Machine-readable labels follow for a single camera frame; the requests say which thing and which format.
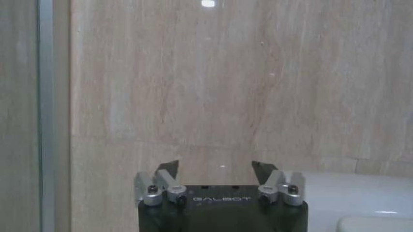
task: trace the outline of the marble wall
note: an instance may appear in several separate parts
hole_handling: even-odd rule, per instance
[[[132,178],[413,177],[413,1],[72,0],[72,228],[136,231]]]
[[[0,0],[1,232],[39,232],[35,9]]]

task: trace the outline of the bolt head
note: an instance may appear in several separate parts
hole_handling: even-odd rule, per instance
[[[156,193],[157,192],[157,186],[156,185],[149,185],[148,186],[148,193]]]
[[[297,194],[297,186],[296,185],[288,185],[288,193],[289,194]]]

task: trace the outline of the metal door frame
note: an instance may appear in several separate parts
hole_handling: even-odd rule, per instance
[[[69,0],[37,0],[39,230],[70,231]]]

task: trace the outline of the glass panel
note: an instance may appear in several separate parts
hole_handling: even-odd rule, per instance
[[[411,0],[72,0],[72,229],[136,231],[132,180],[413,177]]]
[[[38,232],[37,3],[0,15],[0,231]]]

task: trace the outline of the logo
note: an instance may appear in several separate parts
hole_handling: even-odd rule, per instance
[[[192,201],[194,202],[204,202],[204,201],[212,201],[212,202],[240,202],[240,201],[249,201],[249,197],[193,197]]]

